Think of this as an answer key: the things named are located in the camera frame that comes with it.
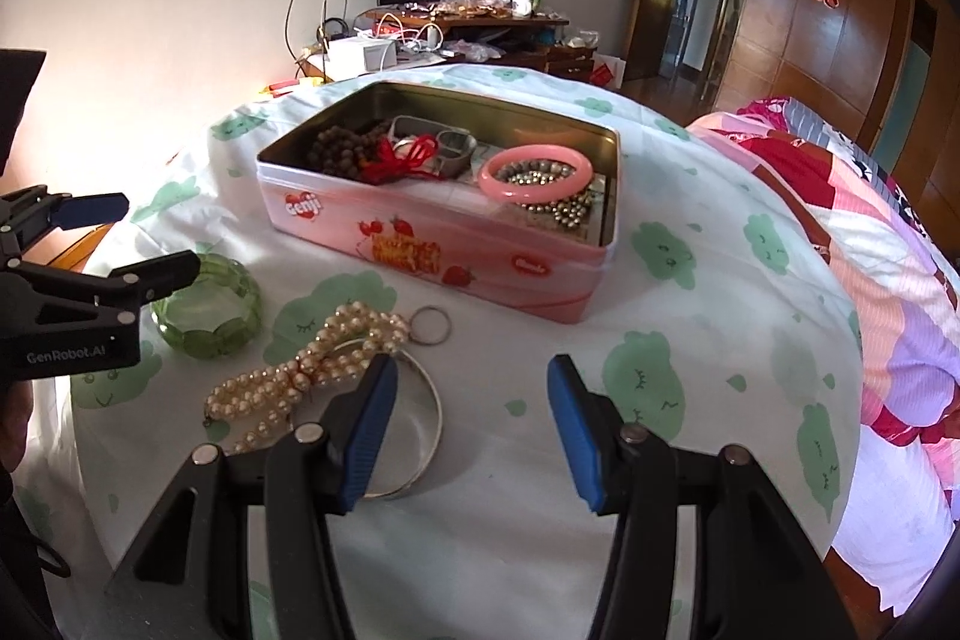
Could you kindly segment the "green glass bangle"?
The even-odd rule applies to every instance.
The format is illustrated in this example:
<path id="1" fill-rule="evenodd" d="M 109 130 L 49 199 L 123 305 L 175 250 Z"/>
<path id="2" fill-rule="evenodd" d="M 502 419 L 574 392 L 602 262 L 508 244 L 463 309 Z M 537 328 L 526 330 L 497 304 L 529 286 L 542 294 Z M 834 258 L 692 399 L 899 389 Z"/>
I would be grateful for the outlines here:
<path id="1" fill-rule="evenodd" d="M 200 253 L 199 260 L 195 281 L 151 305 L 151 318 L 167 346 L 190 359 L 233 356 L 262 330 L 259 283 L 220 253 Z"/>

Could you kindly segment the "red string ornament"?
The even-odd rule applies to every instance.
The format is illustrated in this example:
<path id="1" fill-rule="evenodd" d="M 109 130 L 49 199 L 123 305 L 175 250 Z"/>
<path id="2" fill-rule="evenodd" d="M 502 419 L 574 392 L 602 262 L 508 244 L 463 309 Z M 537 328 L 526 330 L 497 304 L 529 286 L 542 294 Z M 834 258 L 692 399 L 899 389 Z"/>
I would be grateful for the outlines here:
<path id="1" fill-rule="evenodd" d="M 359 171 L 359 180 L 368 185 L 386 185 L 404 179 L 438 179 L 433 161 L 438 156 L 433 135 L 407 136 L 391 142 L 382 136 L 376 154 Z"/>

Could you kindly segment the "pink bangle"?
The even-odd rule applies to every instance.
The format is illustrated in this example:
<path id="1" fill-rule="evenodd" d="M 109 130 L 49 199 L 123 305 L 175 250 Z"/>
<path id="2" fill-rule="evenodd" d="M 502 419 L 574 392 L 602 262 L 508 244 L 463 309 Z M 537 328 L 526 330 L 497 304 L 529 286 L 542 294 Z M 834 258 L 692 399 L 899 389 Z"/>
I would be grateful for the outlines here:
<path id="1" fill-rule="evenodd" d="M 576 149 L 521 145 L 487 159 L 477 174 L 477 185 L 495 202 L 537 206 L 579 195 L 592 179 L 592 164 Z"/>

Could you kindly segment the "thin silver bangle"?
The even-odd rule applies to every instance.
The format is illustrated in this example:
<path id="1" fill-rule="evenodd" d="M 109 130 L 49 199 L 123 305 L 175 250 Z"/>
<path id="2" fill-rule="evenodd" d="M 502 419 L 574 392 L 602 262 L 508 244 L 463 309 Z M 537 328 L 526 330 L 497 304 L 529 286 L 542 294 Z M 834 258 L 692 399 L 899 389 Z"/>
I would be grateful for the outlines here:
<path id="1" fill-rule="evenodd" d="M 438 386 L 407 349 L 398 349 L 394 359 L 397 398 L 364 500 L 410 494 L 427 475 L 443 438 L 444 409 Z"/>

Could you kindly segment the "pink patchwork quilt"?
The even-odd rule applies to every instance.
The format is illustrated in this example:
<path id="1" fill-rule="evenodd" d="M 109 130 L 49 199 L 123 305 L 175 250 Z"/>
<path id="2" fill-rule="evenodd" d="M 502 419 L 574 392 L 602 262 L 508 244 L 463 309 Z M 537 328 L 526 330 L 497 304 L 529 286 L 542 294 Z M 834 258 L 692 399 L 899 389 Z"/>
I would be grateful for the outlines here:
<path id="1" fill-rule="evenodd" d="M 853 301 L 861 447 L 833 548 L 903 615 L 958 525 L 957 271 L 880 164 L 794 99 L 688 130 L 778 193 Z"/>

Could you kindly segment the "white cloud-print bedsheet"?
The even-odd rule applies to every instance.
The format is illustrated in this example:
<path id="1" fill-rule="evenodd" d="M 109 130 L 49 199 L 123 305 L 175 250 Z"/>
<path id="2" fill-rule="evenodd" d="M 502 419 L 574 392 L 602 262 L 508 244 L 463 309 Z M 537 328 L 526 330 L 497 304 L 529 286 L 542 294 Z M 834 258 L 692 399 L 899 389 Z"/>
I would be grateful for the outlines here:
<path id="1" fill-rule="evenodd" d="M 619 133 L 619 241 L 586 316 L 537 319 L 275 230 L 257 154 L 350 96 L 350 85 L 300 89 L 190 136 L 166 169 L 143 172 L 130 218 L 89 269 L 213 250 L 251 271 L 265 321 L 220 360 L 190 359 L 145 323 L 139 367 L 37 385 L 16 494 L 71 565 L 47 583 L 67 637 L 85 631 L 112 567 L 190 450 L 235 440 L 235 427 L 203 424 L 206 393 L 290 356 L 352 299 L 415 320 L 413 355 L 444 409 L 420 484 L 335 523 L 361 637 L 586 633 L 613 525 L 574 491 L 548 411 L 555 354 L 573 357 L 625 417 L 654 414 L 656 432 L 679 447 L 745 445 L 812 544 L 830 546 L 856 459 L 861 347 L 848 294 L 778 193 L 690 131 L 599 89 L 493 68 L 410 71 L 405 83 Z"/>

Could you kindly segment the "white box appliance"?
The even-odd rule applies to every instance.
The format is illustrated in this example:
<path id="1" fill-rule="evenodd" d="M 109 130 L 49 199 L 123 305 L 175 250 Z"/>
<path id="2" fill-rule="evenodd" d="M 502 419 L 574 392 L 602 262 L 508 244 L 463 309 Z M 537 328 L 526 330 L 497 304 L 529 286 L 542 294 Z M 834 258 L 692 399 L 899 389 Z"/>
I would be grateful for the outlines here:
<path id="1" fill-rule="evenodd" d="M 397 65 L 397 47 L 389 37 L 353 35 L 335 39 L 322 58 L 324 73 L 334 81 L 351 80 L 363 74 L 388 70 Z"/>

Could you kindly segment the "pink biscuit tin box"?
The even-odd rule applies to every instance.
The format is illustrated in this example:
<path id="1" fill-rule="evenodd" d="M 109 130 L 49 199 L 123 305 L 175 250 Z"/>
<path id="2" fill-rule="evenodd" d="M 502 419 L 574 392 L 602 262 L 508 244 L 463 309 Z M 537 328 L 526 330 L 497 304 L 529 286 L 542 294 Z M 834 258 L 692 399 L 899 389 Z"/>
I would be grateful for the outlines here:
<path id="1" fill-rule="evenodd" d="M 405 152 L 416 136 L 444 130 L 477 145 L 450 179 L 363 184 L 345 156 L 350 135 L 384 131 Z M 558 216 L 498 202 L 478 185 L 500 152 L 553 164 L 560 149 L 583 154 L 594 177 Z M 263 148 L 256 167 L 275 229 L 558 323 L 584 317 L 617 243 L 619 133 L 482 94 L 373 83 Z"/>

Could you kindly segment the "wooden tv cabinet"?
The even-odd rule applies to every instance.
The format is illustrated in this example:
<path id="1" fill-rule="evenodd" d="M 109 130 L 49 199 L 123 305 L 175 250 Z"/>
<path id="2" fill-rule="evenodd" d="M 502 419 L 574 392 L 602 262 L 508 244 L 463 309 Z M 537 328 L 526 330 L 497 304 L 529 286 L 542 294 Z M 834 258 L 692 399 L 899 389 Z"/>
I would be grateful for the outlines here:
<path id="1" fill-rule="evenodd" d="M 565 34 L 568 21 L 553 14 L 514 18 L 509 14 L 405 13 L 397 8 L 373 8 L 348 23 L 324 21 L 317 41 L 295 57 L 299 73 L 333 83 L 322 58 L 335 39 L 369 35 L 389 37 L 397 47 L 392 68 L 426 67 L 448 62 L 467 65 L 528 68 L 565 80 L 587 83 L 594 71 L 596 46 L 587 35 Z"/>

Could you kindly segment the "white mug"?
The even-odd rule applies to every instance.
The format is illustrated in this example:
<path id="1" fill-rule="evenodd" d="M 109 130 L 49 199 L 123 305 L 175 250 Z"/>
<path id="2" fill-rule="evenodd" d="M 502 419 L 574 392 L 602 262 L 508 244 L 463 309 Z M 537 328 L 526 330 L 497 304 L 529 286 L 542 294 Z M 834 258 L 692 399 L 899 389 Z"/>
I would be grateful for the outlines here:
<path id="1" fill-rule="evenodd" d="M 511 0 L 511 13 L 514 18 L 530 18 L 538 6 L 539 0 Z"/>

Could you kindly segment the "brown wooden wardrobe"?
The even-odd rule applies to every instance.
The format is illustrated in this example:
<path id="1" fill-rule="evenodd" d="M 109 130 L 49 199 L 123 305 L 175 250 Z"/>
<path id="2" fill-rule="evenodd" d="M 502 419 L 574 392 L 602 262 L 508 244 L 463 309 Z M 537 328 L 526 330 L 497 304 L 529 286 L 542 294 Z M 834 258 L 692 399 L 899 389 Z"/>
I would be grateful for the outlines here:
<path id="1" fill-rule="evenodd" d="M 929 67 L 893 177 L 934 242 L 958 247 L 958 14 L 949 0 L 745 0 L 715 109 L 799 99 L 878 151 L 908 83 L 911 30 L 932 23 Z"/>

